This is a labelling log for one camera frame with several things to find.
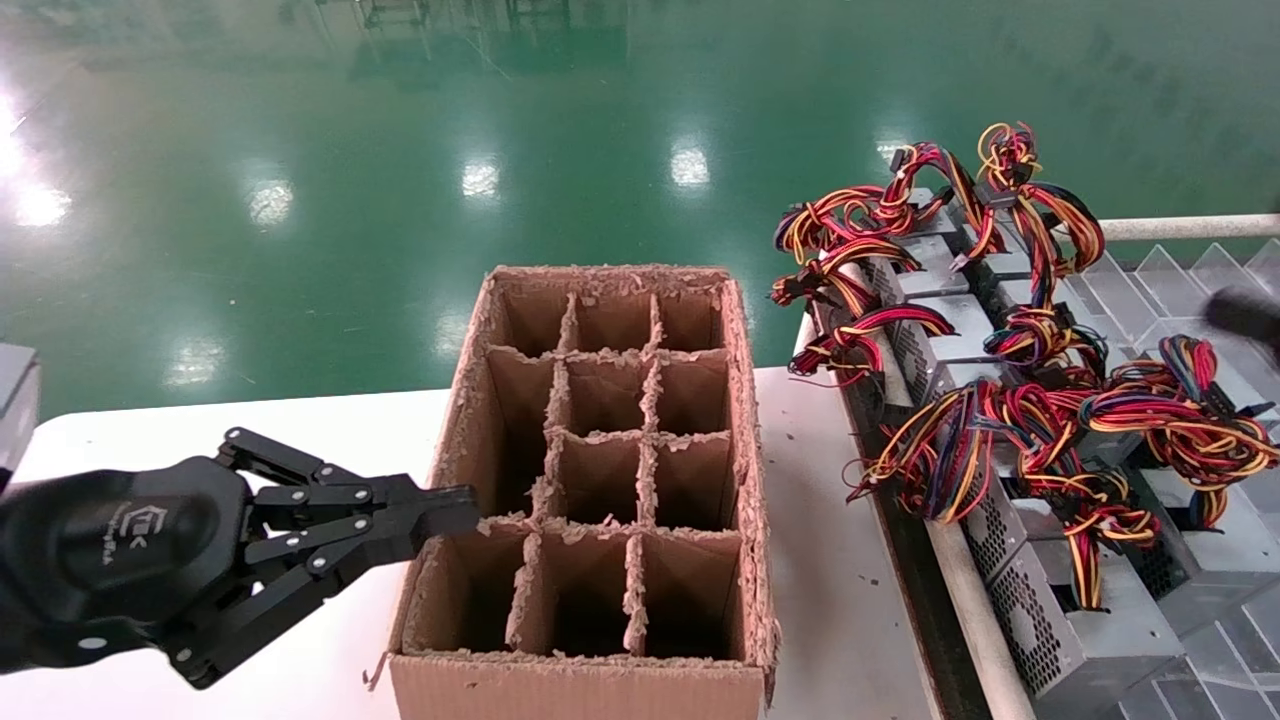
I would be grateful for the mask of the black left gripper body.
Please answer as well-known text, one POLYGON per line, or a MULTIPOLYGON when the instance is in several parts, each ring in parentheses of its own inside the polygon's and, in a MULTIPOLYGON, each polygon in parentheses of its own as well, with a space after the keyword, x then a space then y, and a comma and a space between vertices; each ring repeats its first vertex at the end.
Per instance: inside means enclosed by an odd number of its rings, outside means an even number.
POLYGON ((3 496, 3 671, 160 648, 246 592, 251 491, 209 457, 96 470, 3 496))

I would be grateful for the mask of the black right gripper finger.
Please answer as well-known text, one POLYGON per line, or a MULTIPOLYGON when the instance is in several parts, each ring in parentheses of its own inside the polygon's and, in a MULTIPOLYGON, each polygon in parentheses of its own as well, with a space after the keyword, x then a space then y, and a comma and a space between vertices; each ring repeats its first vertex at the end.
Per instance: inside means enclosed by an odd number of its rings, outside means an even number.
POLYGON ((1279 352, 1279 304, 1254 291, 1226 287, 1204 304, 1204 320, 1215 329, 1279 352))

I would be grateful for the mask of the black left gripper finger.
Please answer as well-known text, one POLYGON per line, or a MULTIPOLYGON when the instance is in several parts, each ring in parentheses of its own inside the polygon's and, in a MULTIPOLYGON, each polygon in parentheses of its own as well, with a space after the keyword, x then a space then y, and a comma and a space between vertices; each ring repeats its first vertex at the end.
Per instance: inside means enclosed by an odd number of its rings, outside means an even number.
POLYGON ((471 486, 424 489, 406 474, 361 477, 244 428, 227 432, 218 461, 268 484, 255 492, 251 516, 270 530, 311 532, 347 521, 357 530, 387 528, 412 542, 477 528, 471 486))
POLYGON ((415 559, 429 539, 477 528, 476 512, 374 512, 237 550, 227 574, 164 637, 172 666, 207 689, 366 571, 415 559))

